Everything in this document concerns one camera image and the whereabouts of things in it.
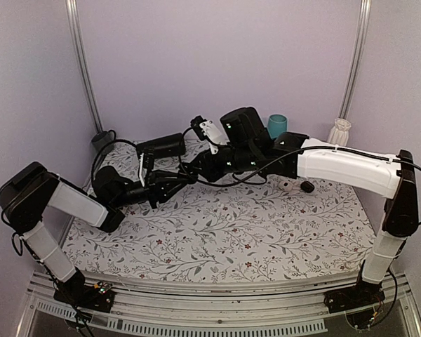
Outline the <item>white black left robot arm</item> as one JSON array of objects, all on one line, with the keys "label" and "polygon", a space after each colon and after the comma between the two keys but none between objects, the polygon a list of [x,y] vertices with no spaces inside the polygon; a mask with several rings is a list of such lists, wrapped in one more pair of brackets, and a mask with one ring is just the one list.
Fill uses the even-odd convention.
[{"label": "white black left robot arm", "polygon": [[124,220],[122,208],[150,203],[155,208],[191,184],[184,173],[150,172],[143,181],[132,181],[112,166],[99,169],[92,180],[92,194],[50,172],[34,161],[0,187],[1,219],[59,282],[76,305],[90,299],[84,277],[46,228],[44,215],[54,209],[99,230],[115,231]]}]

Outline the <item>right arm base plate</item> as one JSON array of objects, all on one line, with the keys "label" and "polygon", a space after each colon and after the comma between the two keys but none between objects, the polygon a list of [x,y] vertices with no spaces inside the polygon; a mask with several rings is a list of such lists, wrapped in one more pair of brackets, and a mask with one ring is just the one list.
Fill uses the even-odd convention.
[{"label": "right arm base plate", "polygon": [[325,292],[323,303],[329,313],[336,313],[379,303],[384,299],[381,286],[354,285]]}]

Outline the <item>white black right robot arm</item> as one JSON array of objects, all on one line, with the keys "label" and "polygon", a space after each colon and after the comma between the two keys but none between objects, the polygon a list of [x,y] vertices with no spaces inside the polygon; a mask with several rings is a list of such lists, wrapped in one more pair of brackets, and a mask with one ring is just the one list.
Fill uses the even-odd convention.
[{"label": "white black right robot arm", "polygon": [[201,116],[191,129],[208,150],[187,165],[187,172],[214,183],[229,173],[317,178],[358,187],[384,197],[382,228],[361,267],[360,282],[349,291],[355,306],[375,296],[406,239],[419,226],[415,166],[410,152],[398,155],[362,152],[331,145],[305,134],[285,132],[271,138],[253,107],[220,119],[222,129]]}]

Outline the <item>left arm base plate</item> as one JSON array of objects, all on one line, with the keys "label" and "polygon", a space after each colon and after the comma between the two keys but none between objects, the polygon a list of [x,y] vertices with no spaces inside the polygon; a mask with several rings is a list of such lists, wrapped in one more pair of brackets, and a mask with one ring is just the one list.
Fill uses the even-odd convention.
[{"label": "left arm base plate", "polygon": [[54,299],[75,308],[110,313],[116,292],[102,286],[88,286],[83,282],[59,282]]}]

